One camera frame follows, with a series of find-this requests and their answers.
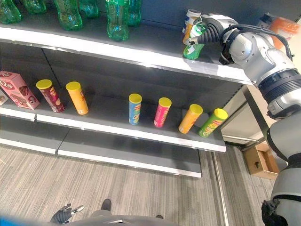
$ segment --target green soda bottle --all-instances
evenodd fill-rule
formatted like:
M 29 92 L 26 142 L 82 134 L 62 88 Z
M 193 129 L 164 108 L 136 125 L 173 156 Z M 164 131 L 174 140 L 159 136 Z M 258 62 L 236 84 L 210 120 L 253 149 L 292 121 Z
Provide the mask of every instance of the green soda bottle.
M 76 0 L 54 0 L 61 26 L 67 31 L 77 31 L 83 23 Z
M 126 41 L 128 39 L 128 0 L 105 0 L 105 7 L 109 38 L 115 41 Z
M 21 14 L 12 0 L 0 0 L 0 22 L 3 24 L 18 23 Z
M 194 38 L 196 36 L 200 36 L 206 31 L 206 27 L 202 24 L 193 25 L 190 38 Z M 196 44 L 196 45 L 187 45 L 183 52 L 183 57 L 189 60 L 195 60 L 199 57 L 199 54 L 204 47 L 204 44 Z
M 87 18 L 97 18 L 99 15 L 96 0 L 79 0 L 79 10 Z
M 23 0 L 23 3 L 30 14 L 46 13 L 46 5 L 43 0 Z
M 139 26 L 141 21 L 141 1 L 142 0 L 129 0 L 130 6 L 128 10 L 128 25 Z

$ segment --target store shelf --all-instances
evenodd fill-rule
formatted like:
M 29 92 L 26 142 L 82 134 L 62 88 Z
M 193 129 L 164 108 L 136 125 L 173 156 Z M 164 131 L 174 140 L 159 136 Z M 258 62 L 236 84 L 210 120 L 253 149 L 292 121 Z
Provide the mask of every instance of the store shelf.
M 105 17 L 83 19 L 81 31 L 67 32 L 60 27 L 56 9 L 51 6 L 43 15 L 29 15 L 23 8 L 21 13 L 20 23 L 1 25 L 0 41 L 251 84 L 242 69 L 218 62 L 218 45 L 205 46 L 199 61 L 183 59 L 185 46 L 179 31 L 142 24 L 130 28 L 128 41 L 114 42 L 107 36 Z
M 17 107 L 16 104 L 9 99 L 4 105 L 0 106 L 0 115 L 34 121 L 36 114 L 31 109 Z
M 205 113 L 197 120 L 196 126 L 193 126 L 188 134 L 182 134 L 178 130 L 185 114 L 182 109 L 171 108 L 164 127 L 159 129 L 153 124 L 157 109 L 155 105 L 143 103 L 139 124 L 133 126 L 128 123 L 127 100 L 88 94 L 86 94 L 86 99 L 89 105 L 89 113 L 86 115 L 78 115 L 70 101 L 65 103 L 66 110 L 64 112 L 54 113 L 43 100 L 35 110 L 37 121 L 199 148 L 206 151 L 226 151 L 219 129 L 208 138 L 202 138 L 197 134 L 198 127 L 208 118 Z
M 0 144 L 55 154 L 69 128 L 0 117 Z
M 103 161 L 200 178 L 197 150 L 71 129 L 58 155 Z

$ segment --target red pringles can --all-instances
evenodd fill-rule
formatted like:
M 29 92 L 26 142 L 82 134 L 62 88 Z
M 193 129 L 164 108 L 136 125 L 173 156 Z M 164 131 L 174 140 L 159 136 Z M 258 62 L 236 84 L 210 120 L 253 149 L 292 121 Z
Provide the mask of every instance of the red pringles can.
M 62 104 L 58 94 L 56 93 L 51 80 L 42 79 L 37 82 L 36 87 L 41 91 L 52 111 L 59 113 L 65 110 L 65 106 Z
M 171 106 L 171 100 L 167 97 L 162 97 L 159 99 L 158 108 L 155 116 L 154 124 L 156 127 L 161 128 L 164 125 L 167 113 Z

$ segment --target black shoe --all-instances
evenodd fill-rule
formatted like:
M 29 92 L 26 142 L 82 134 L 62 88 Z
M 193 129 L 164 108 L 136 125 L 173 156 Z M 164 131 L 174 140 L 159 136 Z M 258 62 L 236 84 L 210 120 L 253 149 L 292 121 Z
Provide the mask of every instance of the black shoe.
M 103 201 L 102 207 L 100 209 L 111 211 L 111 205 L 112 205 L 111 200 L 106 199 L 106 200 Z

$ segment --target gray carpet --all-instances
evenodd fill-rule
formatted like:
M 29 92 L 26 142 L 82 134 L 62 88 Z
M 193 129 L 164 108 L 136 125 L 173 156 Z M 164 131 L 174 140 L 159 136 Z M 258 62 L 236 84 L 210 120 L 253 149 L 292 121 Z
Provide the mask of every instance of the gray carpet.
M 118 165 L 56 157 L 0 145 L 0 213 L 49 221 L 64 204 L 86 218 L 112 200 L 118 215 L 163 215 L 183 226 L 223 225 L 210 152 L 201 152 L 203 177 L 190 178 Z M 217 154 L 230 225 L 261 226 L 260 205 L 273 182 L 248 174 L 240 151 Z

